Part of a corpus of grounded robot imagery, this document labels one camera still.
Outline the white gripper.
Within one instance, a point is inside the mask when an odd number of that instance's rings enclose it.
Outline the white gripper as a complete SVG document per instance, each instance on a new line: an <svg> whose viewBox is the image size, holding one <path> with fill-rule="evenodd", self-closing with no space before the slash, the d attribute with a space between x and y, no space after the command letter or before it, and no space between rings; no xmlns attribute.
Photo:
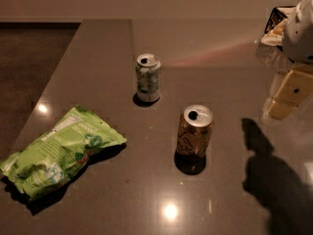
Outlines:
<svg viewBox="0 0 313 235"><path fill-rule="evenodd" d="M284 29L283 52L295 62L313 63L313 0L301 0L290 13ZM312 93L312 66L280 70L274 75L263 114L283 120Z"/></svg>

